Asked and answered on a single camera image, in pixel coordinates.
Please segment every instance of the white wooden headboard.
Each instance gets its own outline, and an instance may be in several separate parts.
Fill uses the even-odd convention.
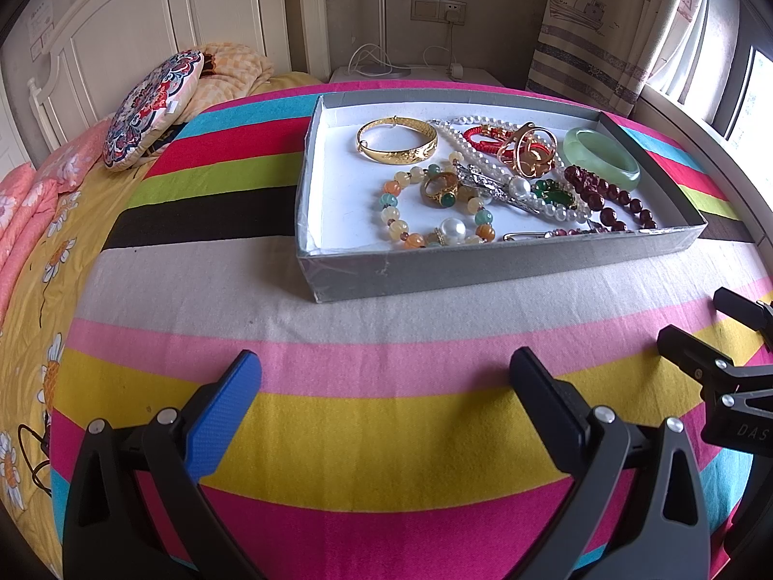
[[[308,73],[330,76],[325,0],[301,0]],[[248,45],[290,71],[285,0],[78,0],[43,51],[51,73],[29,102],[55,150],[117,110],[165,58],[209,42]]]

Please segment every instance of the gray box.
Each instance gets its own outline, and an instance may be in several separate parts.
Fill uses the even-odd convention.
[[[596,128],[620,141],[639,162],[643,177],[636,195],[663,228],[389,249],[387,240],[378,239],[384,237],[385,227],[377,219],[377,198],[380,185],[401,168],[376,164],[357,153],[354,133],[371,119],[394,114],[417,119],[485,115],[517,123],[530,120],[551,129],[559,140],[576,126]],[[447,141],[439,144],[438,153],[422,165],[442,160],[442,150],[451,149]],[[401,211],[403,195],[411,190],[418,188],[411,185],[401,194]],[[506,205],[493,209],[498,236],[563,226],[503,208]],[[446,210],[443,216],[465,218],[458,210]],[[404,213],[402,217],[411,224]],[[501,217],[511,222],[500,224],[512,226],[501,228]],[[386,88],[320,96],[306,136],[296,201],[298,258],[317,302],[454,288],[655,257],[688,248],[705,226],[706,220],[671,177],[603,112],[554,100],[466,89]],[[341,246],[350,238],[349,246]]]

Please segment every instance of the white door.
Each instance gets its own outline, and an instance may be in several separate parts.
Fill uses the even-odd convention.
[[[8,98],[5,95],[2,72],[0,72],[0,180],[17,165],[27,160],[29,156],[22,138],[18,136]]]

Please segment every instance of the power outlet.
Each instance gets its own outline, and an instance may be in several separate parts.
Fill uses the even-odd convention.
[[[457,0],[411,0],[411,19],[416,21],[451,22],[463,26],[467,3]]]

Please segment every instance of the silver screw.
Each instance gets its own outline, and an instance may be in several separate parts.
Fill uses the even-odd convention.
[[[156,414],[156,420],[161,423],[161,425],[171,425],[177,420],[177,410],[173,407],[165,407]]]
[[[684,429],[684,423],[676,417],[668,417],[666,419],[666,425],[669,426],[669,429],[672,432],[676,432],[678,434],[680,434]]]
[[[593,414],[602,423],[612,423],[615,420],[615,413],[610,407],[606,407],[605,405],[597,406],[593,410]]]
[[[101,434],[104,429],[104,420],[95,418],[89,423],[89,434]]]

